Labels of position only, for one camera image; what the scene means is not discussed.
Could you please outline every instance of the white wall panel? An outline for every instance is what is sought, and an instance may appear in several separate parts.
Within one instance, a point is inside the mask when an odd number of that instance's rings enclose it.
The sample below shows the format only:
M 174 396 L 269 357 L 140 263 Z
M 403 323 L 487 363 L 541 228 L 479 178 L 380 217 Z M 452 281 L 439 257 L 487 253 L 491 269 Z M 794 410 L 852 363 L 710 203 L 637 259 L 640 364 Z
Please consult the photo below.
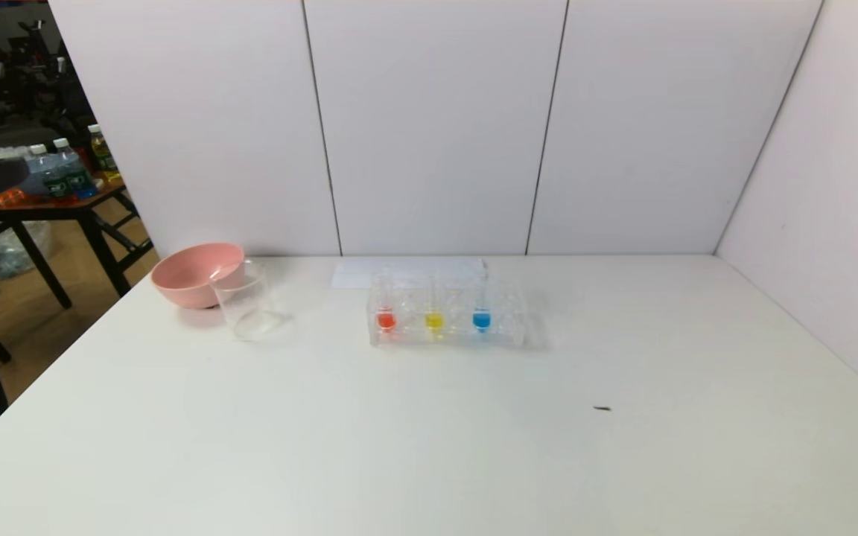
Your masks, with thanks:
M 830 0 L 718 254 L 858 372 L 858 0 Z
M 340 253 L 299 0 L 52 0 L 162 254 Z
M 565 0 L 306 10 L 344 253 L 524 253 Z
M 529 253 L 711 253 L 819 5 L 572 1 Z

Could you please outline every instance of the panel seam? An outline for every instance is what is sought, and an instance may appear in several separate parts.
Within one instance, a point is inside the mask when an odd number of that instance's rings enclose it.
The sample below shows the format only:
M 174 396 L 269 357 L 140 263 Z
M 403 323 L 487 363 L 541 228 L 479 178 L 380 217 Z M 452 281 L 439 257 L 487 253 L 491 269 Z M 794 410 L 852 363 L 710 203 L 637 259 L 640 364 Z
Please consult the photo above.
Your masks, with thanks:
M 535 224 L 535 206 L 538 203 L 538 184 L 541 184 L 541 166 L 545 162 L 545 146 L 548 143 L 548 125 L 551 123 L 551 108 L 555 104 L 555 88 L 558 86 L 558 68 L 562 64 L 562 45 L 565 44 L 565 27 L 568 26 L 568 6 L 571 0 L 565 0 L 565 17 L 562 17 L 562 38 L 558 43 L 558 58 L 555 60 L 555 77 L 552 78 L 551 96 L 548 98 L 548 116 L 545 118 L 545 134 L 541 139 L 541 157 L 538 159 L 538 174 L 535 177 L 535 196 L 532 197 L 532 214 L 528 218 L 528 235 L 525 238 L 525 255 L 532 242 L 532 226 Z
M 780 119 L 780 112 L 783 112 L 784 104 L 786 104 L 787 96 L 789 96 L 790 89 L 793 88 L 793 81 L 796 79 L 796 74 L 800 71 L 800 64 L 803 63 L 804 55 L 807 55 L 807 47 L 810 45 L 810 40 L 813 39 L 813 33 L 816 31 L 816 24 L 820 21 L 820 13 L 823 13 L 823 4 L 825 0 L 820 0 L 820 7 L 816 10 L 816 16 L 813 17 L 813 24 L 810 25 L 810 33 L 807 34 L 807 41 L 803 44 L 803 50 L 800 51 L 800 57 L 796 60 L 796 66 L 793 68 L 793 74 L 790 75 L 789 82 L 786 85 L 786 91 L 784 91 L 784 97 L 780 100 L 780 106 L 777 106 L 777 112 L 773 115 L 773 120 L 770 121 L 770 128 L 766 131 L 766 136 L 763 137 L 763 143 L 760 145 L 760 150 L 757 153 L 756 159 L 753 159 L 753 166 L 750 167 L 750 173 L 746 176 L 746 181 L 743 183 L 743 187 L 740 189 L 740 194 L 737 196 L 737 202 L 733 205 L 733 210 L 730 211 L 730 216 L 726 223 L 724 224 L 724 230 L 721 231 L 721 235 L 717 238 L 717 244 L 714 245 L 714 253 L 712 255 L 717 255 L 719 249 L 721 249 L 721 243 L 724 241 L 724 237 L 728 230 L 730 229 L 730 223 L 733 221 L 734 215 L 737 213 L 737 209 L 740 207 L 741 201 L 743 201 L 743 194 L 746 192 L 746 189 L 750 186 L 750 179 L 753 179 L 753 173 L 757 170 L 757 164 L 760 163 L 760 156 L 763 155 L 763 150 L 766 149 L 766 143 L 769 142 L 770 136 L 773 135 L 773 127 L 776 126 L 777 121 Z
M 326 129 L 323 128 L 323 108 L 320 106 L 320 88 L 317 87 L 317 66 L 313 61 L 313 45 L 310 43 L 310 22 L 307 20 L 306 0 L 300 0 L 300 10 L 303 11 L 303 30 L 307 35 L 307 54 L 310 57 L 310 76 L 313 78 L 313 92 L 317 99 L 317 117 L 320 118 L 320 139 L 323 142 L 323 158 L 326 162 L 326 179 L 330 186 L 330 203 L 333 204 L 333 224 L 337 228 L 337 247 L 340 257 L 343 257 L 343 240 L 340 238 L 340 218 L 337 217 L 337 195 L 333 191 L 333 173 L 330 172 L 330 152 L 326 147 Z

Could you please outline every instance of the plastic bag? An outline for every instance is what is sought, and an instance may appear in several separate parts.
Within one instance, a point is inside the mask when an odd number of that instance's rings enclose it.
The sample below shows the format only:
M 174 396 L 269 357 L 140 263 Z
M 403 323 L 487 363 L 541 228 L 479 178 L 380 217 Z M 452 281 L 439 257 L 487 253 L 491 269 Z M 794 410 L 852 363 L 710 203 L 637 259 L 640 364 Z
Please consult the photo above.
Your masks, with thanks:
M 25 228 L 38 250 L 47 258 L 51 251 L 51 224 L 48 221 L 26 221 Z M 15 231 L 10 229 L 0 234 L 0 279 L 14 278 L 34 267 Z

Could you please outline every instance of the water bottle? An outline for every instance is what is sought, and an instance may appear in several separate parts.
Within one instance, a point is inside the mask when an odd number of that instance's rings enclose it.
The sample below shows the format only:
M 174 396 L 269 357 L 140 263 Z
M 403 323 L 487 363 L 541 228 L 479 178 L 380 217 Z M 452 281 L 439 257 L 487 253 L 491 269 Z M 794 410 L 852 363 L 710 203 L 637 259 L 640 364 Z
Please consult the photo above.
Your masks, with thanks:
M 60 137 L 52 143 L 55 143 L 55 149 L 58 149 L 58 154 L 55 155 L 58 158 L 58 172 L 68 181 L 75 196 L 84 200 L 97 194 L 95 181 L 92 181 L 92 176 L 79 159 L 78 153 L 69 147 L 69 140 Z
M 42 184 L 48 189 L 48 196 L 55 204 L 74 202 L 75 195 L 71 184 L 58 169 L 58 155 L 49 155 L 42 144 L 31 146 L 35 158 L 35 169 L 41 173 Z
M 26 196 L 33 198 L 51 197 L 48 186 L 45 186 L 45 162 L 40 161 L 43 156 L 48 159 L 51 155 L 45 151 L 45 146 L 41 144 L 33 145 L 28 149 L 31 151 L 31 155 L 25 159 L 28 166 L 28 176 L 25 177 L 22 184 L 18 185 L 18 189 L 25 192 Z

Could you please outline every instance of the clear plastic cup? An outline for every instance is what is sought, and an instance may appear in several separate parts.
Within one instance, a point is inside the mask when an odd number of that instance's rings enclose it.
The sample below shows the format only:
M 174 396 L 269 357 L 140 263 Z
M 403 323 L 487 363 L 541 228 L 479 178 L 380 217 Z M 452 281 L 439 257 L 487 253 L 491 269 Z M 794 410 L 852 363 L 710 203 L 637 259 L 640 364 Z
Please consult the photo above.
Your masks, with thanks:
M 266 269 L 259 261 L 223 266 L 211 275 L 227 325 L 241 340 L 259 340 L 282 322 L 273 309 Z

